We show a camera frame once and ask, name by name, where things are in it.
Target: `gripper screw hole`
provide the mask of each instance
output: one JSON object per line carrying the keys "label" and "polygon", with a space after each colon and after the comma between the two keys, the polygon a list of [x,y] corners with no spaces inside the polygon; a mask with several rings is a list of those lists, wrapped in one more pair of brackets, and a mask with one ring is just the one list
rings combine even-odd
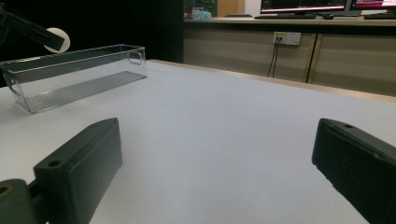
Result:
{"label": "gripper screw hole", "polygon": [[7,190],[8,190],[8,187],[7,187],[7,186],[1,186],[1,187],[0,187],[0,194],[6,192]]}
{"label": "gripper screw hole", "polygon": [[49,167],[55,167],[55,166],[58,166],[59,164],[61,164],[60,161],[52,161],[49,163]]}

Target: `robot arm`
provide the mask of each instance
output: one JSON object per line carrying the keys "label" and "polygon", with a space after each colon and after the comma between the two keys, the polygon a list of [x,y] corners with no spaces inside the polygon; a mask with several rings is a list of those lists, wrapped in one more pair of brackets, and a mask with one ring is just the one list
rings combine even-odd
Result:
{"label": "robot arm", "polygon": [[60,50],[64,38],[24,18],[9,13],[0,5],[0,46],[7,43],[16,45],[21,36],[26,36],[38,44]]}

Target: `wall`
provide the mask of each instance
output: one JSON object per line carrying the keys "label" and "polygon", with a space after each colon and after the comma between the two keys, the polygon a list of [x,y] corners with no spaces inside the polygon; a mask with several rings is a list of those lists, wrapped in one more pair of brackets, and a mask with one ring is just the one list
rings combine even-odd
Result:
{"label": "wall", "polygon": [[260,15],[261,0],[245,0],[245,13],[252,16]]}

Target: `white tabletop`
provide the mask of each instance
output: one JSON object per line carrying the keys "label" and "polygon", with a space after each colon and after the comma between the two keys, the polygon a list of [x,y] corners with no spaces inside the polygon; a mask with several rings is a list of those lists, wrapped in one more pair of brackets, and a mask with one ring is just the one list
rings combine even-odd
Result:
{"label": "white tabletop", "polygon": [[0,89],[0,180],[118,118],[124,164],[91,223],[367,223],[311,162],[318,120],[396,145],[396,104],[148,62],[148,78],[29,115]]}

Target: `cabinet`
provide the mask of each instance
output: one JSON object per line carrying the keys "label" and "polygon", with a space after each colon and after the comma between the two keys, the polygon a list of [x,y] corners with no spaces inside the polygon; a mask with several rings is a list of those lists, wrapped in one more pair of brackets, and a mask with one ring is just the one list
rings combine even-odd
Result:
{"label": "cabinet", "polygon": [[184,63],[267,76],[274,31],[302,33],[279,46],[275,78],[396,96],[396,21],[185,22]]}

